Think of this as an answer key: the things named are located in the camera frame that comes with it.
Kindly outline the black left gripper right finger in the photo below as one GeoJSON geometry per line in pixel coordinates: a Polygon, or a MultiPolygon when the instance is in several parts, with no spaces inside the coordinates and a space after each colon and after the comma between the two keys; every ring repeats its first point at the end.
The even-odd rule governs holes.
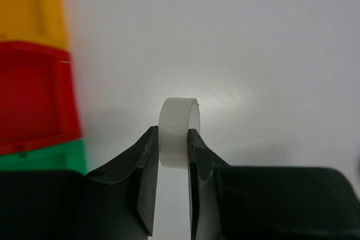
{"type": "Polygon", "coordinates": [[[196,129],[187,132],[191,239],[233,239],[233,194],[221,179],[230,165],[196,129]]]}

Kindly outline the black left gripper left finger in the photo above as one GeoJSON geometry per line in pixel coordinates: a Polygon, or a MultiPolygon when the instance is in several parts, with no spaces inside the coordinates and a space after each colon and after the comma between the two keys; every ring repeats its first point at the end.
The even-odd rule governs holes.
{"type": "Polygon", "coordinates": [[[86,175],[86,237],[150,237],[158,180],[158,127],[86,175]]]}

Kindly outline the white translucent tape roll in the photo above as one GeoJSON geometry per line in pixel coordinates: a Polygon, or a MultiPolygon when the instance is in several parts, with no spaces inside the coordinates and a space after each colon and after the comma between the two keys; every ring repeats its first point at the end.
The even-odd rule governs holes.
{"type": "Polygon", "coordinates": [[[159,115],[159,158],[164,167],[187,168],[187,133],[200,131],[200,109],[195,98],[167,98],[159,115]]]}

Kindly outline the green plastic bin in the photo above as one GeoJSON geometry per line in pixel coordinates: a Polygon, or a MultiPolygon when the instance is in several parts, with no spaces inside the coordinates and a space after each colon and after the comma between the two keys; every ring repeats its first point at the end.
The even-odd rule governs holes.
{"type": "Polygon", "coordinates": [[[1,170],[75,170],[85,175],[84,143],[78,139],[39,150],[3,155],[1,170]]]}

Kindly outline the red plastic bin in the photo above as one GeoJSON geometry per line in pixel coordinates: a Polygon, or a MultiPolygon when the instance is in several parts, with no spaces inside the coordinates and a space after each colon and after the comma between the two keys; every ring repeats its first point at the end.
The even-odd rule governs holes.
{"type": "Polygon", "coordinates": [[[79,139],[70,54],[28,42],[1,43],[1,154],[79,139]]]}

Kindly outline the yellow plastic bin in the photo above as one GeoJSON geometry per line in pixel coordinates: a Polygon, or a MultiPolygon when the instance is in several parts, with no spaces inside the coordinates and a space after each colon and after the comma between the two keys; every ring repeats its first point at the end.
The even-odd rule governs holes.
{"type": "Polygon", "coordinates": [[[1,41],[67,50],[62,0],[1,0],[1,41]]]}

